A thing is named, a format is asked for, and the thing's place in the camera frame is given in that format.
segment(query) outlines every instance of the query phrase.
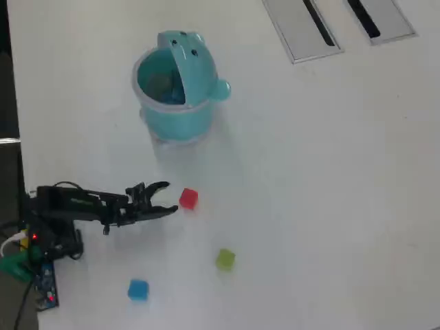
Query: teal pot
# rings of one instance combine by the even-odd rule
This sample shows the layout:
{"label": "teal pot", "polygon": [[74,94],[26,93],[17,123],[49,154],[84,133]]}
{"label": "teal pot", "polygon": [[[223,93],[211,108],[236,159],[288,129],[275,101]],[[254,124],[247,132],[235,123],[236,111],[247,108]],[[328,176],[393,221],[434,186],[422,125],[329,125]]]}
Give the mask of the teal pot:
{"label": "teal pot", "polygon": [[215,103],[229,97],[230,85],[218,78],[200,35],[162,32],[157,44],[133,68],[141,115],[159,140],[197,141],[209,131]]}

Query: white table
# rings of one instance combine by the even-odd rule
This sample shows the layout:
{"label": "white table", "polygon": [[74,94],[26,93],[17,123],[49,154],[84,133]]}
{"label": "white table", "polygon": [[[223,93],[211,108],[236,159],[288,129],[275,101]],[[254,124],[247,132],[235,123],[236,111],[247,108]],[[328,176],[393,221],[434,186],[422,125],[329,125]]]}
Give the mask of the white table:
{"label": "white table", "polygon": [[[385,329],[440,325],[440,3],[399,0],[419,36],[369,46],[319,0],[345,53],[292,65],[260,0],[10,0],[27,189],[189,186],[195,214],[78,223],[40,329]],[[233,88],[209,137],[152,143],[131,68],[162,30],[204,35]],[[219,248],[236,252],[219,273]],[[131,278],[151,286],[127,297]]]}

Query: wire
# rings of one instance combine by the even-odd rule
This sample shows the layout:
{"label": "wire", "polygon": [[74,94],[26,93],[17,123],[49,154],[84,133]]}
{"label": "wire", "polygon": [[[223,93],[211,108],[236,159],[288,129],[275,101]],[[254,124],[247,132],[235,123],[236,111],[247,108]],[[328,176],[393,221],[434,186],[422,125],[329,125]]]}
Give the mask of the wire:
{"label": "wire", "polygon": [[5,248],[5,246],[11,242],[14,241],[20,241],[21,239],[26,238],[27,234],[25,231],[22,232],[17,232],[16,234],[12,235],[11,237],[9,237],[8,239],[6,239],[0,246],[0,256],[3,258],[3,249]]}
{"label": "wire", "polygon": [[[9,238],[9,236],[7,234],[5,234],[5,232],[3,232],[1,230],[0,230],[0,237],[3,237],[4,239],[8,239]],[[22,248],[24,250],[27,249],[27,247],[25,247],[24,245],[21,245],[20,243],[12,242],[12,244],[17,246],[17,247],[19,247],[19,248]]]}
{"label": "wire", "polygon": [[20,321],[21,321],[21,314],[23,313],[23,308],[24,308],[24,306],[26,304],[26,300],[28,299],[30,288],[32,287],[33,284],[34,284],[34,281],[31,280],[29,282],[29,284],[27,285],[27,287],[26,287],[25,293],[23,294],[23,297],[21,299],[21,304],[20,304],[19,312],[18,312],[18,314],[16,315],[16,318],[15,318],[14,330],[19,330],[19,325],[20,325]]}
{"label": "wire", "polygon": [[[10,227],[17,227],[17,225],[18,225],[18,221],[9,221],[6,223],[2,223],[0,225],[0,237],[8,239],[9,236],[3,231],[3,229],[10,228]],[[20,243],[12,242],[12,244],[14,244],[15,246],[18,246],[20,248],[27,249],[24,245],[21,245]]]}
{"label": "wire", "polygon": [[74,183],[74,182],[70,182],[70,181],[59,181],[59,182],[57,182],[56,184],[54,184],[54,187],[59,186],[60,184],[69,184],[70,186],[73,186],[73,187],[75,187],[76,189],[84,190],[84,189],[82,189],[82,188],[80,187],[79,184],[76,184],[76,183]]}

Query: green cube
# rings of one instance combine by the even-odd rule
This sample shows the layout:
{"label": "green cube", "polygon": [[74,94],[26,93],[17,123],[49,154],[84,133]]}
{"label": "green cube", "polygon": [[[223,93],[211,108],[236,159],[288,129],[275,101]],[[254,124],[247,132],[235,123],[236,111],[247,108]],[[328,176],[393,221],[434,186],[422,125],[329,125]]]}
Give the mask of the green cube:
{"label": "green cube", "polygon": [[215,261],[215,265],[219,270],[230,272],[234,267],[234,262],[235,253],[229,251],[228,249],[221,249],[219,255],[217,256],[217,260]]}

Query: floor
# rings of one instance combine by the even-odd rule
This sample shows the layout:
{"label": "floor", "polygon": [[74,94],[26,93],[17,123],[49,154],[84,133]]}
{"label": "floor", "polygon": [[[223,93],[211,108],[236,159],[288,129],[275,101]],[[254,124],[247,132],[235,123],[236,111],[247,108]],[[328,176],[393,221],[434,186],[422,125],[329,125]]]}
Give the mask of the floor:
{"label": "floor", "polygon": [[[18,220],[18,155],[17,146],[0,146],[0,223]],[[12,229],[7,231],[7,234],[13,234],[13,232]],[[6,252],[14,253],[15,249],[12,247]],[[2,272],[0,272],[0,283],[0,330],[13,330],[26,285]],[[20,329],[37,330],[39,328],[33,303],[34,299],[30,294],[23,312]]]}
{"label": "floor", "polygon": [[[0,139],[19,137],[17,104],[10,56],[6,1],[0,0]],[[19,219],[22,178],[19,144],[0,144],[0,224]],[[11,228],[7,234],[13,234]],[[15,247],[6,250],[14,253]],[[26,284],[0,272],[0,330],[13,330]],[[28,297],[19,329],[37,330],[33,292]]]}

